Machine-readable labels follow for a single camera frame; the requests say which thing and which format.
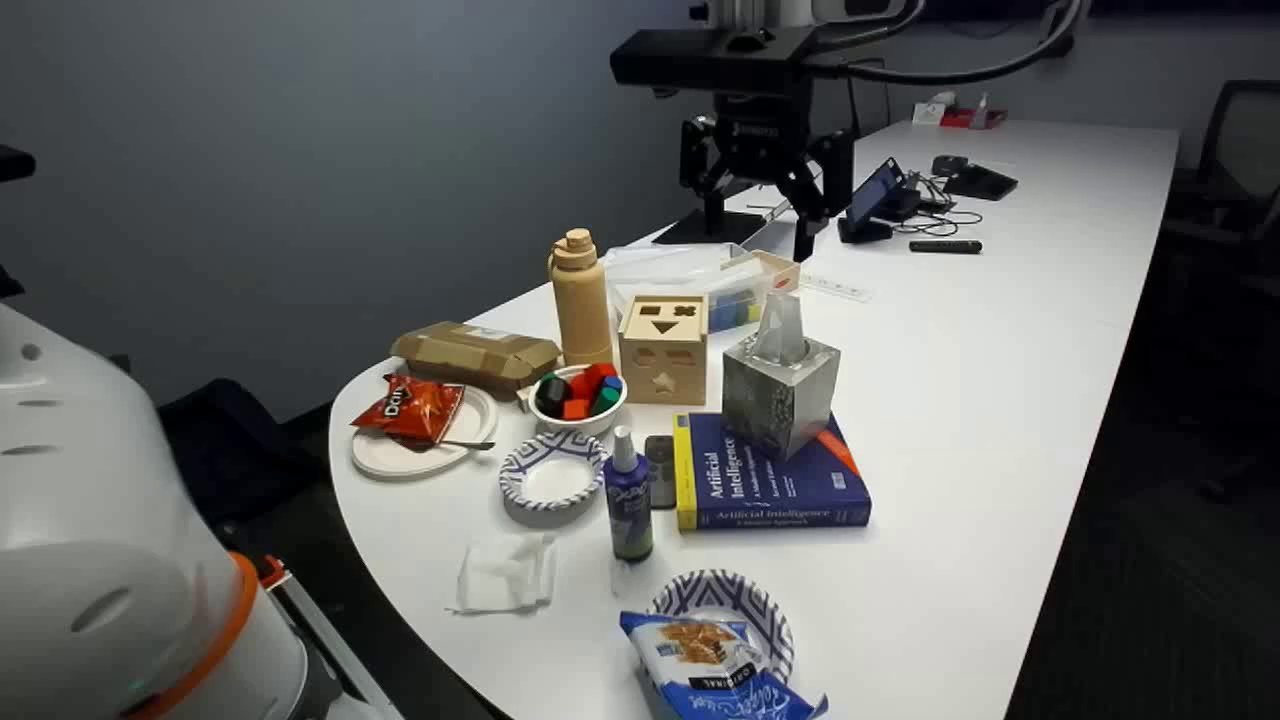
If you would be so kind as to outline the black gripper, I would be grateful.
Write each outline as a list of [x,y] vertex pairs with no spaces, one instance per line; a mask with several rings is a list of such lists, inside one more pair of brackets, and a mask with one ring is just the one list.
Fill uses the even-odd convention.
[[814,137],[809,102],[715,95],[713,118],[678,124],[678,183],[700,198],[702,236],[726,239],[722,183],[754,181],[786,194],[795,210],[793,261],[809,261],[829,224],[822,201],[852,198],[852,137]]

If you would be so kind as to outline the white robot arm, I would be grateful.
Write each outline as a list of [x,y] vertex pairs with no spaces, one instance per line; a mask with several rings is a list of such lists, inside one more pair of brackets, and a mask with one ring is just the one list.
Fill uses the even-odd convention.
[[9,720],[288,720],[316,651],[201,519],[147,392],[0,307]]

